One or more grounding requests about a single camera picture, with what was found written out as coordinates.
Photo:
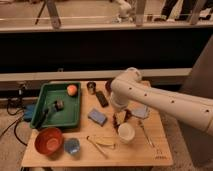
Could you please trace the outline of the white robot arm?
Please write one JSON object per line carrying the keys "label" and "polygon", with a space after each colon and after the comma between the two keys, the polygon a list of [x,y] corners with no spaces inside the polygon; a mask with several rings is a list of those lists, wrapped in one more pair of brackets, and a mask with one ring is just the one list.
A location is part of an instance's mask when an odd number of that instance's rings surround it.
{"label": "white robot arm", "polygon": [[130,100],[163,111],[213,136],[213,100],[167,90],[141,83],[141,72],[130,67],[111,83],[111,104],[116,110],[126,108]]}

